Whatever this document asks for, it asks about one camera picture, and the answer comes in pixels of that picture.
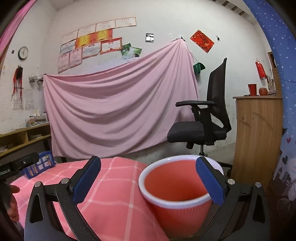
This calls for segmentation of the left hand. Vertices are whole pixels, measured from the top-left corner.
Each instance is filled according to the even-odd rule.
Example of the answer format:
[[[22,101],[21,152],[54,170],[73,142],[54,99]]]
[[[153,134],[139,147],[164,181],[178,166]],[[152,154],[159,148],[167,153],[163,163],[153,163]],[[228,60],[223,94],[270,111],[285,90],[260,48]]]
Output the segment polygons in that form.
[[[15,185],[10,185],[10,191],[11,191],[10,208],[7,210],[7,213],[12,222],[18,222],[20,220],[18,204],[13,194],[19,193],[20,188]]]

